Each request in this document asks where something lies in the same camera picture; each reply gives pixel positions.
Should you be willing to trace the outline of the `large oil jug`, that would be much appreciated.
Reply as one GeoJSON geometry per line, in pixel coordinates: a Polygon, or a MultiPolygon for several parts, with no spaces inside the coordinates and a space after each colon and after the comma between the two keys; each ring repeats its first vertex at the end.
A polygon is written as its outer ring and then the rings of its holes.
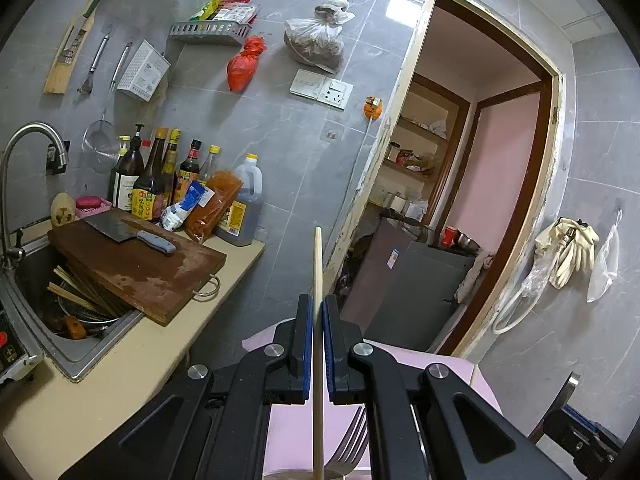
{"type": "Polygon", "coordinates": [[[242,181],[240,192],[216,226],[216,235],[236,247],[254,240],[262,212],[262,170],[257,163],[258,156],[247,153],[244,162],[233,170],[242,181]]]}

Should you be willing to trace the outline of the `orange snack bag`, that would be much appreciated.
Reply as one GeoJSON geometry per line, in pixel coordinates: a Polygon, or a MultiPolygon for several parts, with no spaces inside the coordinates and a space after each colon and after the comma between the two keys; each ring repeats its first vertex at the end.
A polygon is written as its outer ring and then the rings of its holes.
{"type": "Polygon", "coordinates": [[[218,170],[205,183],[205,193],[186,218],[186,234],[203,244],[213,233],[235,197],[242,180],[228,170],[218,170]]]}

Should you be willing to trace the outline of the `dark vinegar bottle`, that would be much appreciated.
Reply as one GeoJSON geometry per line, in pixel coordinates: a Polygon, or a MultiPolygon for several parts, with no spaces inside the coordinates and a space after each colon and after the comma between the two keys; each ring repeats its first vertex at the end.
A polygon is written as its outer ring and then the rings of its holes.
{"type": "Polygon", "coordinates": [[[155,221],[162,213],[165,193],[162,177],[163,152],[167,135],[167,127],[156,129],[148,163],[134,182],[131,213],[142,220],[155,221]]]}

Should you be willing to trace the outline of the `orange wall hook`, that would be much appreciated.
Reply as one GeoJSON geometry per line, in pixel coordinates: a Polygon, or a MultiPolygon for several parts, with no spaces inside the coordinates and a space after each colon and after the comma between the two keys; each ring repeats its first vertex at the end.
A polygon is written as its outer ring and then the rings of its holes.
{"type": "Polygon", "coordinates": [[[383,110],[383,100],[378,96],[367,96],[363,104],[363,115],[370,120],[377,120],[383,110]]]}

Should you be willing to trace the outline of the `pink floral table cloth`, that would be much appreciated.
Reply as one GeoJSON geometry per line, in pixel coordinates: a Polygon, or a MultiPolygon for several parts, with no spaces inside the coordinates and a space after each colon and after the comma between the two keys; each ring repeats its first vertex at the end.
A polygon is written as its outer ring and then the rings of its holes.
{"type": "MultiPolygon", "coordinates": [[[[465,359],[408,350],[381,344],[375,347],[390,352],[400,364],[425,368],[442,362],[469,384],[493,408],[499,404],[480,368],[465,359]]],[[[323,455],[329,458],[341,442],[357,408],[355,405],[335,406],[329,400],[323,408],[323,455]]],[[[275,405],[271,409],[262,476],[288,469],[312,471],[312,402],[303,405],[275,405]]]]}

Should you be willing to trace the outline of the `wooden cutting board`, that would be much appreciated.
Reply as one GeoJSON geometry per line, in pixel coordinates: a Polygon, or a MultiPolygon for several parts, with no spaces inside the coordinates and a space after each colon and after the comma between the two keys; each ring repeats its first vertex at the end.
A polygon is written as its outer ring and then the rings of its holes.
{"type": "Polygon", "coordinates": [[[75,269],[161,326],[176,317],[227,259],[216,249],[117,208],[50,229],[48,240],[75,269]],[[116,242],[92,226],[93,220],[126,224],[133,233],[152,233],[176,250],[164,255],[135,237],[116,242]]]}

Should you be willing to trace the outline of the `steel faucet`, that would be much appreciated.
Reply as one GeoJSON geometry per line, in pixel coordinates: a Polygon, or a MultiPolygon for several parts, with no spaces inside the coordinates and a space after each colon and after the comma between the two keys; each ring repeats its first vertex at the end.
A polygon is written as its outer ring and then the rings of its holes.
{"type": "Polygon", "coordinates": [[[30,122],[9,138],[1,156],[1,264],[14,269],[25,258],[13,230],[38,223],[47,213],[47,162],[53,146],[54,174],[64,174],[68,148],[62,136],[46,122],[30,122]]]}

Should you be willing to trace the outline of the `steel sink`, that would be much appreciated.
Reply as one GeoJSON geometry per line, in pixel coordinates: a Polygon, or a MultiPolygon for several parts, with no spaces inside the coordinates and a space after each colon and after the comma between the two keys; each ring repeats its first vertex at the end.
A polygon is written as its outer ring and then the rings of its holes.
{"type": "Polygon", "coordinates": [[[82,298],[80,292],[63,280],[59,270],[70,272],[60,252],[40,236],[26,244],[26,256],[14,270],[1,274],[2,285],[55,367],[71,382],[81,382],[136,324],[142,313],[114,299],[110,312],[97,304],[86,309],[49,288],[82,298]]]}

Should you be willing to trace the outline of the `grey cabinet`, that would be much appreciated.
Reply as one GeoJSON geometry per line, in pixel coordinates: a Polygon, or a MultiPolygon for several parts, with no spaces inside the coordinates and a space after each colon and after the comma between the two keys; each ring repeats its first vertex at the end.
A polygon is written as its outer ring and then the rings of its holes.
{"type": "Polygon", "coordinates": [[[350,288],[342,320],[363,337],[425,351],[457,310],[454,293],[474,258],[420,243],[383,219],[350,288]]]}

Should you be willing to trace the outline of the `steel fork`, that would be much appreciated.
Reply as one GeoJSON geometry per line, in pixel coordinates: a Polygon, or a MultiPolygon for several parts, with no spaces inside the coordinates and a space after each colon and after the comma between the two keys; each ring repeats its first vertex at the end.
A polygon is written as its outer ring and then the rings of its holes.
{"type": "Polygon", "coordinates": [[[345,479],[359,465],[369,444],[366,410],[360,406],[352,418],[344,436],[324,465],[324,478],[345,479]]]}

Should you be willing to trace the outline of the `white wall socket panel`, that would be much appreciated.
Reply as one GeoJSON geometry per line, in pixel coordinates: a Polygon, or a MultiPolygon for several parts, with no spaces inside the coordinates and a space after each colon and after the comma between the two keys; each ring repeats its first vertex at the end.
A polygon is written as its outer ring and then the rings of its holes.
{"type": "Polygon", "coordinates": [[[348,82],[323,76],[310,70],[298,70],[290,87],[293,96],[310,99],[344,110],[354,86],[348,82]]]}

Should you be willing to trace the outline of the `induction cooker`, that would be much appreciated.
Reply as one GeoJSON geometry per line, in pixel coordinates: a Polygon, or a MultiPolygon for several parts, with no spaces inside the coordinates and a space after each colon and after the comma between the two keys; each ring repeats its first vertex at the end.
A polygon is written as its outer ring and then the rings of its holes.
{"type": "Polygon", "coordinates": [[[43,359],[38,346],[32,348],[22,339],[5,308],[1,308],[1,388],[20,382],[43,359]]]}

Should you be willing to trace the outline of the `white box holder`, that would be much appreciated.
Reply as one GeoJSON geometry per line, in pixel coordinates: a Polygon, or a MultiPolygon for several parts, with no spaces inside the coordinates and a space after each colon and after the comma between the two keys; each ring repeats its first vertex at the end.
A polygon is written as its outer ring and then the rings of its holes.
{"type": "Polygon", "coordinates": [[[116,90],[130,98],[149,102],[170,63],[149,41],[143,40],[119,79],[116,90]]]}

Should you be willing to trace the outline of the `white plastic utensil holder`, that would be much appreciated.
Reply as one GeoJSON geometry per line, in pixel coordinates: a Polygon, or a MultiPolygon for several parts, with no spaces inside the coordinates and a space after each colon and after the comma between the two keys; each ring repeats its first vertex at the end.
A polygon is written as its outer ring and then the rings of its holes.
{"type": "MultiPolygon", "coordinates": [[[[288,469],[270,472],[270,474],[265,474],[262,478],[264,480],[314,480],[314,473],[310,470],[288,469]]],[[[325,471],[322,479],[345,480],[346,477],[341,474],[334,474],[334,472],[325,471]]]]}

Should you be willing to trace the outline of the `clear bag of dried goods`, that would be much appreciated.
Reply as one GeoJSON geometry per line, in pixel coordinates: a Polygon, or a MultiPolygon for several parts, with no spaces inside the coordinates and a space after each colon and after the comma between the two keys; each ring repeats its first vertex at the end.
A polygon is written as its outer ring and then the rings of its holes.
{"type": "Polygon", "coordinates": [[[283,40],[299,63],[336,74],[343,63],[343,26],[355,14],[349,0],[324,0],[314,7],[312,18],[290,18],[283,40]]]}

